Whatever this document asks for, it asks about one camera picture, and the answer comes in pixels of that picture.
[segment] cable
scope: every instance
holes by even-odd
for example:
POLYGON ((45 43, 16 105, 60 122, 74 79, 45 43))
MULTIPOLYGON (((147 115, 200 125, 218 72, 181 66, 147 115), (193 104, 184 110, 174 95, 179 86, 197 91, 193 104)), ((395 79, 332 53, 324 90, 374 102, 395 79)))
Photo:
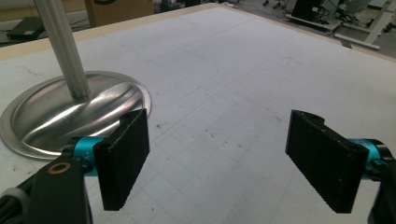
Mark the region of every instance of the cable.
POLYGON ((331 0, 327 0, 328 2, 330 2, 335 8, 339 8, 338 6, 336 6, 331 0))
POLYGON ((253 6, 253 5, 244 5, 244 4, 238 4, 237 7, 234 6, 233 8, 236 8, 236 9, 243 9, 243 10, 245 10, 246 12, 249 12, 249 13, 258 12, 258 13, 261 13, 261 14, 264 14, 264 15, 268 15, 268 16, 274 16, 274 15, 276 15, 276 14, 281 10, 281 9, 279 9, 278 11, 276 11, 276 12, 274 12, 274 13, 269 13, 269 12, 260 10, 260 9, 259 9, 258 7, 256 7, 256 6, 253 6))
POLYGON ((318 16, 324 17, 324 16, 329 16, 330 15, 330 10, 327 9, 326 7, 321 7, 320 10, 318 11, 318 16))
POLYGON ((70 27, 70 28, 72 28, 72 30, 73 29, 79 29, 79 28, 81 28, 81 29, 90 29, 91 26, 89 24, 87 24, 87 25, 73 26, 73 27, 70 27))
MULTIPOLYGON (((30 8, 30 16, 34 18, 33 5, 29 4, 29 8, 30 8)), ((33 20, 33 25, 35 28, 38 28, 40 27, 41 24, 37 24, 36 20, 33 20)))
POLYGON ((83 22, 83 21, 87 21, 88 19, 85 19, 85 20, 82 20, 82 21, 75 21, 75 22, 73 22, 73 23, 70 23, 70 26, 71 25, 74 25, 74 24, 77 24, 77 23, 80 23, 80 22, 83 22))

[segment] cardboard box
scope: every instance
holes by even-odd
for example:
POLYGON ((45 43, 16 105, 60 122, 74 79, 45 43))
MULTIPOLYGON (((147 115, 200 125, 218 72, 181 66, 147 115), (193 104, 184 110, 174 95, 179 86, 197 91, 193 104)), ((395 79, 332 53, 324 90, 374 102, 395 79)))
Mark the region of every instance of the cardboard box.
POLYGON ((91 27, 108 25, 152 15, 152 0, 117 0, 108 5, 100 5, 94 0, 85 0, 91 27))

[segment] metal pole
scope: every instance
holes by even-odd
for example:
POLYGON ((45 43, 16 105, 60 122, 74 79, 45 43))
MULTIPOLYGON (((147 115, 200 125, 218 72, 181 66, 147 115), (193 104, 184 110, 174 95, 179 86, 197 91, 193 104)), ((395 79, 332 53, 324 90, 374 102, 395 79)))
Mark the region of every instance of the metal pole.
POLYGON ((361 41, 359 39, 355 39, 355 38, 352 38, 352 37, 349 37, 349 36, 346 36, 346 35, 335 34, 334 37, 349 41, 351 43, 359 44, 359 45, 362 45, 362 46, 370 48, 370 49, 380 49, 381 48, 378 45, 373 45, 373 44, 370 44, 370 43, 367 43, 367 42, 364 42, 364 41, 361 41))
POLYGON ((44 23, 71 95, 76 98, 89 95, 90 89, 62 0, 35 0, 35 6, 44 23))

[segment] table surface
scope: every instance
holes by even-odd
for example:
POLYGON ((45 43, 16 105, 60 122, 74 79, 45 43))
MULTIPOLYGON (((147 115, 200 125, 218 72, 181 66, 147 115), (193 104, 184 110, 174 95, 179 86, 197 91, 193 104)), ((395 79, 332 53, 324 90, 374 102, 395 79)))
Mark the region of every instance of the table surface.
MULTIPOLYGON (((378 184, 362 181, 335 214, 285 154, 290 111, 396 154, 396 63, 327 38, 209 4, 75 33, 84 69, 142 82, 151 94, 151 152, 125 206, 95 223, 367 223, 378 184)), ((61 75, 48 40, 0 49, 0 111, 61 75)), ((45 162, 0 142, 0 191, 45 162)))

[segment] shiny metal disc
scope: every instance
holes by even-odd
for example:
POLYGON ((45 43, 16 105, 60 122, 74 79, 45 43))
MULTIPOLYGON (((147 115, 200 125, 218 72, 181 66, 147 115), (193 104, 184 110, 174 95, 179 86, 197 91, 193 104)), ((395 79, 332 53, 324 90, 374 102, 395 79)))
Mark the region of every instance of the shiny metal disc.
POLYGON ((87 72, 91 94, 76 99, 56 77, 18 96, 0 118, 0 135, 12 150, 31 158, 52 160, 74 136, 107 136, 122 114, 146 108, 151 98, 137 80, 111 72, 87 72))

